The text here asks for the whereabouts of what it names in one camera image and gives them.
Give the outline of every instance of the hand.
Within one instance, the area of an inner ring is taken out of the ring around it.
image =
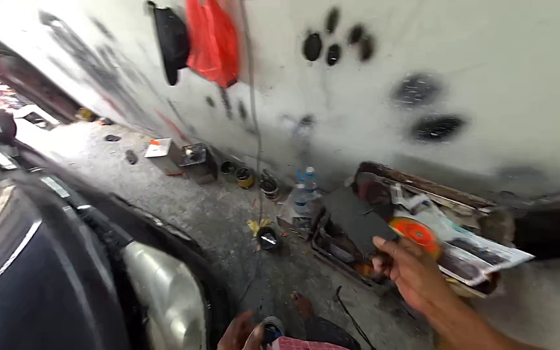
[[[373,258],[375,273],[393,280],[413,309],[429,315],[446,309],[449,303],[459,302],[444,281],[436,261],[418,244],[406,238],[395,243],[378,236],[373,237],[373,244],[389,255]]]
[[[217,350],[259,350],[264,331],[260,324],[254,327],[250,322],[253,314],[245,311],[235,317],[217,344]]]

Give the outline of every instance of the car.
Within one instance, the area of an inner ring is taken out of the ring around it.
[[[0,349],[207,350],[232,316],[186,232],[0,140]]]

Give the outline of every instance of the sandpaper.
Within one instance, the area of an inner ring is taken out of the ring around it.
[[[332,224],[338,226],[365,257],[376,252],[373,236],[396,240],[398,235],[388,223],[372,211],[351,187],[341,187],[323,199]]]

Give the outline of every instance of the car headlight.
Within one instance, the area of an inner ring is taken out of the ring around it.
[[[127,245],[122,256],[133,289],[147,308],[152,348],[206,350],[206,304],[189,267],[138,242]]]

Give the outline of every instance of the red plastic bag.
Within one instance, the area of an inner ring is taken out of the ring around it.
[[[187,0],[191,50],[187,65],[223,88],[237,82],[237,31],[217,0]]]

